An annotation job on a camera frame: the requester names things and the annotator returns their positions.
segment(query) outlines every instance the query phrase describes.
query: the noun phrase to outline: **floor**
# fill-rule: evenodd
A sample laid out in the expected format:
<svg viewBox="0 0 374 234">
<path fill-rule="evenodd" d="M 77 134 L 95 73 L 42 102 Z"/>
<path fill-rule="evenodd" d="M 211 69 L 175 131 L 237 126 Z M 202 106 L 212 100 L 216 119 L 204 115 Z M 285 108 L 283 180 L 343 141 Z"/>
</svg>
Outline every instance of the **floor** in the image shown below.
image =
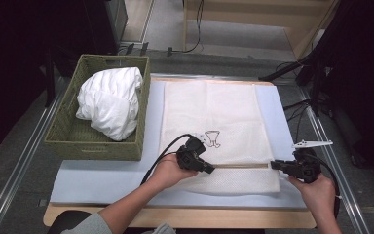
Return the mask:
<svg viewBox="0 0 374 234">
<path fill-rule="evenodd" d="M 145 2 L 150 1 L 126 1 L 129 6 L 130 33 L 124 33 L 123 44 L 135 43 L 140 48 L 142 43 L 148 43 L 149 50 L 166 51 L 168 47 L 175 51 L 182 50 L 182 1 L 154 0 L 148 20 L 139 16 L 139 12 L 148 12 L 145 8 L 149 4 Z M 198 42 L 199 29 L 193 20 L 189 20 L 187 28 L 186 50 L 191 50 Z M 322 32 L 318 34 L 314 45 Z M 191 54 L 296 60 L 282 27 L 215 21 L 201 21 L 200 43 Z"/>
<path fill-rule="evenodd" d="M 167 47 L 181 49 L 181 0 L 127 0 L 126 3 L 129 9 L 136 9 L 139 12 L 132 14 L 129 11 L 130 19 L 136 15 L 140 21 L 147 23 L 139 23 L 140 27 L 134 26 L 132 33 L 129 30 L 129 33 L 125 34 L 126 40 L 120 53 L 124 54 L 126 46 L 130 43 L 135 43 L 135 47 L 140 48 L 142 43 L 148 42 L 152 72 L 257 78 L 273 73 L 284 62 L 295 61 L 282 28 L 213 22 L 202 22 L 201 45 L 197 50 L 189 54 L 167 57 Z M 190 23 L 188 46 L 194 45 L 197 41 L 195 29 L 195 23 Z M 294 76 L 295 74 L 290 72 L 275 81 L 283 105 L 294 103 L 301 98 L 301 90 L 293 83 Z M 61 79 L 57 89 L 60 91 L 65 85 L 65 79 Z M 48 230 L 48 227 L 43 225 L 42 217 L 61 160 L 42 143 L 42 139 L 39 138 L 42 135 L 39 136 L 40 133 L 35 131 L 36 126 L 42 124 L 42 117 L 47 111 L 44 103 L 45 94 L 42 94 L 0 146 L 0 196 L 6 198 L 0 203 L 0 233 L 46 233 Z M 298 133 L 299 137 L 317 137 L 315 126 L 308 117 L 304 116 L 301 126 L 298 126 L 296 121 L 289 122 L 289 129 L 293 135 Z M 326 129 L 327 137 L 335 142 L 333 153 L 337 156 L 336 160 L 349 185 L 348 192 L 352 193 L 361 210 L 360 216 L 352 216 L 350 207 L 356 203 L 349 204 L 349 201 L 345 201 L 345 205 L 341 205 L 338 222 L 344 233 L 374 233 L 374 169 L 359 169 L 353 166 L 349 150 L 335 123 L 324 114 L 319 120 L 320 125 Z M 18 177 L 12 177 L 11 174 L 18 169 L 24 169 L 23 173 Z M 9 184 L 15 187 L 16 193 L 6 193 L 6 186 Z M 364 218 L 365 227 L 357 229 L 353 225 L 357 217 Z M 292 234 L 317 231 L 268 229 L 266 233 Z"/>
</svg>

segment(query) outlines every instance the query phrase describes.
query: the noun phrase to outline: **basket handle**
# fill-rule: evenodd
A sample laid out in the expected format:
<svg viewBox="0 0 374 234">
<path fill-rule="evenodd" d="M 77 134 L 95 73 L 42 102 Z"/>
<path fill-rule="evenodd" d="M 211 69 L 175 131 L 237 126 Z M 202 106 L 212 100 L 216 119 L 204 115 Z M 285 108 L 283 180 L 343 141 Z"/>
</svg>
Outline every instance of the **basket handle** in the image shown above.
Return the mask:
<svg viewBox="0 0 374 234">
<path fill-rule="evenodd" d="M 108 153 L 108 149 L 106 146 L 92 146 L 92 147 L 84 147 L 80 149 L 83 153 Z"/>
</svg>

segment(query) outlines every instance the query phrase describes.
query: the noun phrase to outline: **white cloth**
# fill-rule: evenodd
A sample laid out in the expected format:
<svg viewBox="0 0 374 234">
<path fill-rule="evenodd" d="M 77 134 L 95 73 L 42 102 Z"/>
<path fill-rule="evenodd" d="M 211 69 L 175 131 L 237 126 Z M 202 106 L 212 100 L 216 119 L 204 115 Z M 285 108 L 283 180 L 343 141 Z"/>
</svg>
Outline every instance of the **white cloth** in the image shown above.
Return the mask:
<svg viewBox="0 0 374 234">
<path fill-rule="evenodd" d="M 215 169 L 180 181 L 172 189 L 210 195 L 279 192 L 274 160 L 252 85 L 202 81 L 167 82 L 160 152 L 183 134 L 206 133 L 211 164 L 267 164 L 265 169 Z M 168 152 L 176 151 L 187 138 Z"/>
<path fill-rule="evenodd" d="M 76 117 L 91 120 L 91 127 L 114 140 L 126 139 L 137 124 L 141 84 L 137 67 L 97 72 L 81 86 Z"/>
</svg>

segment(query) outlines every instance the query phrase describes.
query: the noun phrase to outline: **black cable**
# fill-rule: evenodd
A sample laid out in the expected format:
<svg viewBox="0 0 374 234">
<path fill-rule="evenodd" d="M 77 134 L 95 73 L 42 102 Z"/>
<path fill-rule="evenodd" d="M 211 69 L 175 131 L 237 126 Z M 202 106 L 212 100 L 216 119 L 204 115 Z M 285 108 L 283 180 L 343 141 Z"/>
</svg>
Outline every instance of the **black cable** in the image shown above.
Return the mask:
<svg viewBox="0 0 374 234">
<path fill-rule="evenodd" d="M 278 72 L 279 67 L 281 67 L 281 66 L 283 66 L 285 64 L 291 64 L 291 63 L 293 63 L 293 61 L 282 62 L 281 64 L 279 64 L 279 65 L 276 66 L 275 72 Z M 297 76 L 297 74 L 296 74 L 296 72 L 294 70 L 292 70 L 292 72 L 293 72 L 294 76 Z"/>
<path fill-rule="evenodd" d="M 335 203 L 334 203 L 334 206 L 333 206 L 333 212 L 334 212 L 334 215 L 335 215 L 335 218 L 338 217 L 338 213 L 339 213 L 339 208 L 340 208 L 340 190 L 339 190 L 339 184 L 338 184 L 338 180 L 336 178 L 336 175 L 333 173 L 333 171 L 330 169 L 330 167 L 323 161 L 321 160 L 318 156 L 315 156 L 315 155 L 312 155 L 312 154 L 303 154 L 304 156 L 307 156 L 307 157 L 310 157 L 310 158 L 313 158 L 315 160 L 318 160 L 320 162 L 321 165 L 325 166 L 326 169 L 330 172 L 330 175 L 332 176 L 332 179 L 333 179 L 333 183 L 335 184 Z"/>
<path fill-rule="evenodd" d="M 290 108 L 295 107 L 295 106 L 297 106 L 297 105 L 299 105 L 299 104 L 302 104 L 302 103 L 307 103 L 307 104 L 309 104 L 310 102 L 311 102 L 310 99 L 304 99 L 304 100 L 301 100 L 301 101 L 296 102 L 296 103 L 294 103 L 294 104 L 290 104 L 290 105 L 284 106 L 284 107 L 283 107 L 283 110 L 290 109 Z"/>
<path fill-rule="evenodd" d="M 197 40 L 196 45 L 188 51 L 172 51 L 173 53 L 189 53 L 189 52 L 194 51 L 197 48 L 197 46 L 200 44 L 200 41 L 201 41 L 200 24 L 202 23 L 204 5 L 205 5 L 205 0 L 200 1 L 199 9 L 197 10 L 196 24 L 197 24 L 197 28 L 199 30 L 199 39 Z"/>
<path fill-rule="evenodd" d="M 164 157 L 166 157 L 168 154 L 166 154 L 166 152 L 177 142 L 179 141 L 181 138 L 183 137 L 192 137 L 191 135 L 189 134 L 185 134 L 185 135 L 181 135 L 179 137 L 177 137 L 175 140 L 172 141 L 172 143 L 170 143 L 167 148 L 160 154 L 160 156 L 157 158 L 157 160 L 154 162 L 154 164 L 151 166 L 151 168 L 147 171 L 147 173 L 145 174 L 144 178 L 142 179 L 141 181 L 141 184 L 145 183 L 145 181 L 147 181 L 148 177 L 151 175 L 151 173 L 153 172 L 154 168 L 156 167 L 156 165 L 160 162 L 160 160 L 162 160 Z"/>
<path fill-rule="evenodd" d="M 297 116 L 299 116 L 304 110 L 302 110 L 302 112 L 300 112 L 298 114 L 296 114 L 296 112 L 298 110 L 300 110 L 302 107 L 303 107 L 303 105 L 299 106 L 295 111 L 293 111 L 293 114 L 287 119 L 287 122 L 289 122 L 290 120 L 292 120 L 292 119 L 296 118 Z"/>
<path fill-rule="evenodd" d="M 199 31 L 199 39 L 197 40 L 197 43 L 196 45 L 188 50 L 188 51 L 173 51 L 171 50 L 172 53 L 190 53 L 192 51 L 194 51 L 197 46 L 200 44 L 200 41 L 201 41 L 201 23 L 202 23 L 202 16 L 203 16 L 203 7 L 205 5 L 205 1 L 202 0 L 200 2 L 200 5 L 199 5 L 199 9 L 197 11 L 197 16 L 196 16 L 196 24 L 197 24 L 197 28 L 198 28 L 198 31 Z M 120 54 L 120 52 L 122 52 L 124 49 L 126 49 L 128 46 L 124 46 L 123 49 L 119 50 L 118 51 L 118 55 Z M 141 51 L 142 49 L 139 49 L 139 48 L 134 48 L 130 53 L 128 53 L 128 55 L 130 55 L 132 52 L 135 52 L 135 51 Z M 162 53 L 167 53 L 167 51 L 160 51 L 160 50 L 151 50 L 151 49 L 148 49 L 148 50 L 145 50 L 145 51 L 150 51 L 150 52 L 162 52 Z"/>
</svg>

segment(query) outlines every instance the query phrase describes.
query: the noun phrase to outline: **sleeve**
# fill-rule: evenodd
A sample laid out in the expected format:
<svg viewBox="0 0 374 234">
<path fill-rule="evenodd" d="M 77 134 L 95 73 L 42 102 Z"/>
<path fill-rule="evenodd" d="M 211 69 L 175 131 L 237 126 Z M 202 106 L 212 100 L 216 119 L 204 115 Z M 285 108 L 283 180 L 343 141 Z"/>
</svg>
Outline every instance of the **sleeve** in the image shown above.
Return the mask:
<svg viewBox="0 0 374 234">
<path fill-rule="evenodd" d="M 94 213 L 78 224 L 74 229 L 64 230 L 61 234 L 112 234 L 107 223 L 98 214 Z"/>
<path fill-rule="evenodd" d="M 162 223 L 157 227 L 152 234 L 176 234 L 172 227 L 168 226 L 166 223 Z"/>
</svg>

